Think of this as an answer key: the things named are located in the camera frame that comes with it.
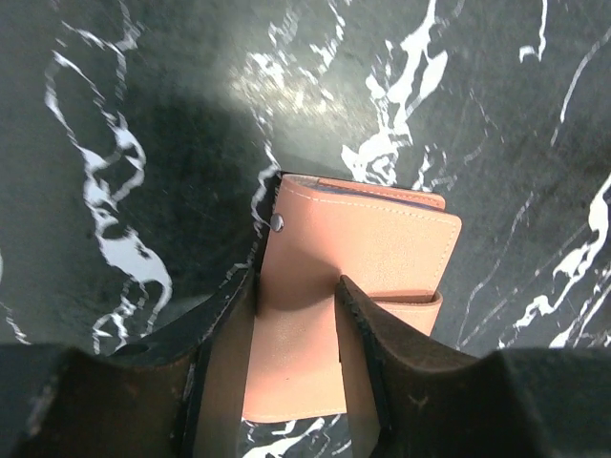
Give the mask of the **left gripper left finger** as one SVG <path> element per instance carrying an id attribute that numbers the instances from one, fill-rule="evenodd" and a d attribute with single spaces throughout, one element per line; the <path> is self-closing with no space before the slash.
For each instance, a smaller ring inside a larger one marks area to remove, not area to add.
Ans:
<path id="1" fill-rule="evenodd" d="M 237 456 L 268 235 L 209 300 L 112 355 L 3 345 L 2 455 Z"/>

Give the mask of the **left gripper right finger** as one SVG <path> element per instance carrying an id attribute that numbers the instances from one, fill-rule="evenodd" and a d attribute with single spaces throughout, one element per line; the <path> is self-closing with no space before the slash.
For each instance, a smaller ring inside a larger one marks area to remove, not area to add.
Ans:
<path id="1" fill-rule="evenodd" d="M 477 359 L 403 323 L 350 278 L 336 329 L 356 457 L 606 457 L 610 352 L 509 348 Z"/>

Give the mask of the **pink leather card holder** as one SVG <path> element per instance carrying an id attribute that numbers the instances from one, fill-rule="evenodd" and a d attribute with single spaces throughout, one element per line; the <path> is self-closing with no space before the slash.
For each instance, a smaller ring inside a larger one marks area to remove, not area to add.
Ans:
<path id="1" fill-rule="evenodd" d="M 359 319 L 429 335 L 461 219 L 436 194 L 286 174 L 269 225 L 242 415 L 343 413 L 368 377 Z"/>

